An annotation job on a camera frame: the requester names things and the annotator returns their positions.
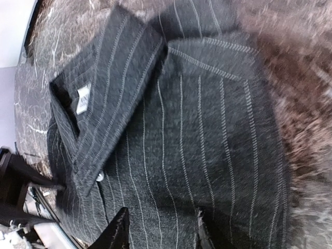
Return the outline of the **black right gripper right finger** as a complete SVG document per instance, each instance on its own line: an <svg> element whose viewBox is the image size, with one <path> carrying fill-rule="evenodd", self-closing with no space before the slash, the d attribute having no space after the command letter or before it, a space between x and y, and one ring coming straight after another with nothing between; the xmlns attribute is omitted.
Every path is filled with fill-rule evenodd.
<svg viewBox="0 0 332 249"><path fill-rule="evenodd" d="M220 248L215 224L203 207L197 208L196 248Z"/></svg>

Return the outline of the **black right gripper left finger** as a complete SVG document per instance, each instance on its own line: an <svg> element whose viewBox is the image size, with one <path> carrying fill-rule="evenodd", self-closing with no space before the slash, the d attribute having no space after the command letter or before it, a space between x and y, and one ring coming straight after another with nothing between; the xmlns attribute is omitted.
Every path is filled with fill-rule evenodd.
<svg viewBox="0 0 332 249"><path fill-rule="evenodd" d="M129 249L129 210L122 207L89 249Z"/></svg>

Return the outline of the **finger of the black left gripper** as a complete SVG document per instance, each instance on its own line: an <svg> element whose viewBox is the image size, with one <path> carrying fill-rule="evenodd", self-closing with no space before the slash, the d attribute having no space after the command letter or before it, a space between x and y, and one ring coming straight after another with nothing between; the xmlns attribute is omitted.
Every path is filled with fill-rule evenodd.
<svg viewBox="0 0 332 249"><path fill-rule="evenodd" d="M22 205L29 186L64 190L53 179L41 175L26 160L6 147L1 148L1 203Z"/></svg>

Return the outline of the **black striped garment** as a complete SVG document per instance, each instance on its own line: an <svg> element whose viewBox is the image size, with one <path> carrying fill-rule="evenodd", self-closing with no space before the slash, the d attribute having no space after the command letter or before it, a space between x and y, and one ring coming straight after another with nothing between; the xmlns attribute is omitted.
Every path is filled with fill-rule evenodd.
<svg viewBox="0 0 332 249"><path fill-rule="evenodd" d="M56 208L93 243L122 207L131 248L286 248L289 172L255 40L229 1L116 5L50 82Z"/></svg>

